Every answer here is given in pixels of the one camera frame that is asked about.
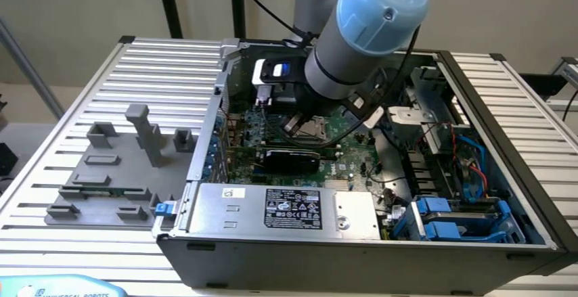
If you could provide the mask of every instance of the white label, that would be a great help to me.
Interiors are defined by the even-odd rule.
[[[225,198],[245,198],[245,188],[244,187],[225,187],[224,188]]]

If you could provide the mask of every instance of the power supply label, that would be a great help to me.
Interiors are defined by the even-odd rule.
[[[321,192],[268,189],[265,225],[269,228],[324,229]]]

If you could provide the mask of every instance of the robot end effector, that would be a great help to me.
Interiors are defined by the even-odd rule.
[[[285,70],[293,73],[293,81],[304,80],[296,85],[300,113],[286,132],[293,133],[313,116],[329,115],[342,105],[373,77],[384,57],[404,46],[428,9],[429,0],[337,0],[306,61],[284,62],[290,64]],[[280,63],[269,61],[269,66]]]

